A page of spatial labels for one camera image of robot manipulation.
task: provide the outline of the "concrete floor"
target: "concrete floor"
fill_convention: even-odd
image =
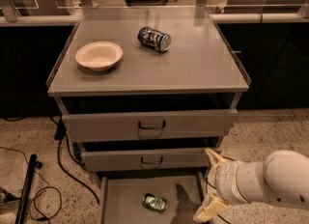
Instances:
[[[27,118],[15,123],[0,120],[0,146],[21,150],[27,158],[36,154],[43,163],[43,168],[38,172],[50,185],[59,188],[63,197],[62,209],[51,223],[97,223],[98,205],[94,196],[65,175],[57,163],[58,141],[54,140],[55,131],[56,125],[46,117]],[[308,137],[309,109],[242,110],[229,135],[223,139],[220,150],[223,155],[246,162],[263,160],[276,150],[293,150],[309,156]],[[72,162],[65,144],[62,145],[61,160],[69,172],[91,186],[99,196],[95,179]],[[8,191],[20,189],[27,168],[22,154],[0,149],[0,165],[0,185]],[[35,175],[31,197],[43,186],[45,183]],[[38,205],[42,206],[43,212],[51,214],[59,206],[57,194],[47,191],[38,200]],[[33,208],[32,211],[33,215],[38,216]],[[15,213],[16,205],[1,207],[0,223],[14,223]],[[309,223],[308,210],[258,203],[231,207],[222,216],[233,224]],[[212,221],[213,224],[224,223],[218,217]],[[28,216],[26,223],[37,222]]]

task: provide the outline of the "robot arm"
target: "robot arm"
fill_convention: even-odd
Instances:
[[[278,207],[309,209],[309,158],[277,151],[265,161],[230,161],[206,150],[215,168],[217,195],[205,200],[194,215],[206,222],[230,205],[262,202]]]

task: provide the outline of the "gray tabletop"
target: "gray tabletop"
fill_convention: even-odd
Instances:
[[[53,97],[156,93],[242,92],[248,85],[205,10],[195,7],[106,8],[85,14],[48,93]],[[140,28],[169,33],[158,53],[137,40]],[[75,53],[90,42],[117,43],[122,60],[111,70],[81,68]]]

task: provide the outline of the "drawer handle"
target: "drawer handle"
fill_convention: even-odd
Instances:
[[[144,157],[141,157],[141,163],[144,165],[159,165],[163,162],[163,156],[160,158],[160,161],[152,161],[152,162],[146,162],[144,161]]]
[[[140,121],[138,122],[138,127],[140,129],[163,129],[163,128],[165,128],[165,126],[166,126],[165,120],[163,120],[163,123],[162,123],[161,126],[143,126],[142,122],[140,122]]]

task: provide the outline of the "black pole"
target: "black pole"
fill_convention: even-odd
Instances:
[[[37,163],[37,155],[31,154],[29,164],[28,164],[28,170],[27,170],[25,182],[24,182],[22,192],[21,192],[21,198],[20,198],[20,202],[19,202],[19,207],[18,207],[18,212],[17,212],[15,224],[23,224],[24,223],[24,218],[25,218],[25,214],[26,214],[26,211],[27,211],[27,203],[28,203],[28,198],[29,198],[29,193],[30,193],[30,189],[31,189],[31,183],[32,183],[33,175],[35,173],[36,163]]]

